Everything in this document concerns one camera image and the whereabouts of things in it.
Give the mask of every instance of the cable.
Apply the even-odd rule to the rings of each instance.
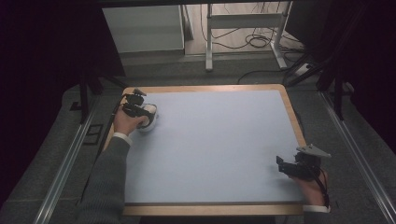
[[[224,9],[228,12],[228,14],[230,14],[230,12],[228,11],[227,7],[225,7],[225,3],[224,3]]]
[[[296,66],[298,66],[298,65],[300,64],[300,61],[303,61],[305,57],[307,57],[307,54],[306,54],[306,53],[305,53],[303,56],[301,56],[291,67],[286,68],[286,69],[280,69],[280,70],[255,70],[255,71],[251,71],[251,72],[245,73],[245,74],[242,75],[240,78],[238,78],[238,80],[236,81],[236,85],[239,85],[239,84],[240,84],[239,82],[241,81],[242,78],[244,78],[244,77],[246,77],[246,76],[248,76],[248,75],[250,75],[250,74],[253,74],[253,73],[259,73],[259,72],[263,72],[263,73],[266,73],[266,72],[274,72],[274,73],[277,73],[277,72],[286,72],[286,71],[289,71],[290,69],[293,69],[293,68],[295,68]],[[285,81],[286,81],[286,75],[283,77],[282,84],[285,83]]]
[[[301,43],[301,41],[298,40],[298,39],[293,39],[293,38],[287,37],[287,36],[285,36],[285,35],[282,35],[282,37],[287,38],[287,39],[292,40],[292,41],[295,41],[295,42]]]
[[[261,12],[264,11],[264,6],[265,6],[265,4],[262,5],[262,10],[261,10]],[[207,39],[206,39],[206,37],[205,37],[203,22],[202,22],[202,5],[200,5],[200,19],[201,19],[201,32],[202,32],[202,36],[204,37],[204,40],[207,41]],[[237,31],[237,30],[239,30],[239,29],[240,29],[240,28],[234,29],[234,30],[232,30],[232,31],[230,31],[230,32],[228,32],[228,33],[226,33],[226,34],[224,34],[224,35],[219,35],[219,36],[213,36],[213,35],[212,35],[212,37],[213,37],[213,38],[220,38],[220,37],[223,37],[223,36],[228,35],[228,34],[230,34],[230,33],[233,33],[233,32],[235,32],[235,31]],[[266,46],[268,46],[268,45],[271,43],[272,38],[273,38],[273,36],[274,36],[274,30],[273,30],[273,32],[272,32],[270,38],[268,38],[268,37],[265,36],[265,35],[255,35],[255,34],[254,34],[255,31],[256,31],[256,28],[253,30],[253,33],[252,33],[251,35],[247,35],[247,36],[245,37],[245,42],[246,42],[246,44],[245,44],[245,45],[242,45],[242,46],[239,46],[239,47],[230,47],[230,46],[227,46],[227,45],[218,43],[218,42],[212,42],[212,44],[214,44],[214,45],[220,45],[220,46],[223,46],[224,48],[227,48],[227,49],[241,49],[241,48],[246,47],[247,45],[250,45],[251,47],[253,47],[253,48],[255,48],[255,49],[261,49],[261,48],[265,48]],[[255,40],[264,41],[264,44],[263,44],[263,45],[253,44],[253,41],[255,41]]]

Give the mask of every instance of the metal stand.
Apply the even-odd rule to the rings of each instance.
[[[280,69],[287,68],[285,60],[279,51],[279,41],[285,29],[288,18],[290,2],[287,3],[282,13],[268,14],[235,14],[235,15],[212,15],[212,5],[207,4],[207,41],[206,41],[206,64],[207,72],[213,70],[212,52],[212,29],[233,29],[233,28],[267,28],[277,27],[274,41],[271,48],[275,54]]]

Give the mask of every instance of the metal bar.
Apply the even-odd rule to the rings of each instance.
[[[271,42],[271,48],[274,52],[276,61],[279,64],[280,69],[285,69],[288,67],[285,63],[285,60],[283,59],[282,54],[280,53],[279,42],[280,42],[280,38],[282,37],[283,30],[285,29],[286,20],[288,19],[289,16],[289,9],[290,9],[290,2],[286,4],[285,9],[282,12],[282,17],[280,19],[280,23],[276,31],[275,39],[274,41]]]
[[[213,70],[213,55],[212,55],[212,5],[207,4],[207,41],[206,41],[206,72]]]
[[[64,160],[62,161],[58,173],[53,179],[47,195],[44,198],[40,209],[38,210],[34,221],[35,224],[49,223],[56,203],[58,202],[62,190],[64,189],[64,184],[66,183],[67,177],[69,176],[73,164],[76,160],[85,133],[87,132],[88,127],[91,124],[93,113],[98,105],[99,98],[100,96],[93,96],[91,101],[91,112],[88,115],[85,123],[80,124],[78,132],[76,133],[76,136],[73,139],[70,148],[67,150],[66,155],[64,156]]]
[[[278,27],[281,13],[213,15],[212,29]]]
[[[330,117],[335,124],[335,127],[341,134],[341,137],[343,138],[346,147],[349,149],[353,160],[361,171],[361,175],[363,176],[368,188],[373,193],[376,202],[378,203],[378,206],[384,214],[385,218],[387,219],[388,223],[396,223],[396,210],[392,199],[385,191],[381,182],[376,178],[375,173],[373,172],[369,163],[361,153],[360,147],[356,143],[346,124],[342,120],[340,120],[333,111],[332,100],[330,96],[324,92],[320,92],[319,95],[323,99],[330,114]]]

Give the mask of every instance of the human hand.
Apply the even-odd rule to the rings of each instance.
[[[300,187],[303,195],[306,198],[306,202],[308,203],[308,205],[319,205],[319,206],[325,205],[323,195],[317,181],[315,180],[306,181],[290,175],[289,178],[294,180],[294,182],[296,182],[297,185]],[[319,180],[320,182],[323,183],[325,188],[327,188],[327,184],[326,184],[328,180],[327,172],[325,171],[321,172],[319,176]]]
[[[147,116],[131,118],[119,106],[116,117],[114,118],[114,132],[129,135],[136,129],[137,125],[148,120]]]

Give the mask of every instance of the metal rail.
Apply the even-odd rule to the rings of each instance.
[[[91,106],[90,106],[91,112],[88,115],[85,123],[80,124],[78,128],[78,132],[76,133],[76,136],[73,139],[70,148],[67,150],[66,155],[64,156],[64,160],[62,161],[58,173],[53,179],[52,184],[49,187],[49,191],[47,192],[47,195],[44,198],[44,201],[41,204],[41,207],[38,210],[38,213],[35,217],[35,221],[33,223],[35,224],[49,223],[52,213],[55,209],[56,203],[58,202],[62,190],[64,189],[64,184],[66,183],[67,177],[69,176],[73,164],[76,160],[85,133],[88,131],[88,128],[91,124],[93,113],[98,105],[99,98],[100,96],[92,97]]]
[[[334,110],[332,109],[332,100],[330,96],[325,92],[320,92],[319,95],[323,99],[330,117],[335,124],[335,127],[341,134],[346,147],[349,149],[353,160],[358,166],[358,169],[361,171],[363,179],[365,180],[370,191],[373,193],[375,200],[388,223],[396,223],[396,210],[392,199],[389,197],[386,190],[384,189],[384,186],[381,184],[378,178],[376,178],[375,173],[370,167],[370,164],[364,158],[364,155],[361,153],[361,149],[350,133],[347,125],[335,114]]]

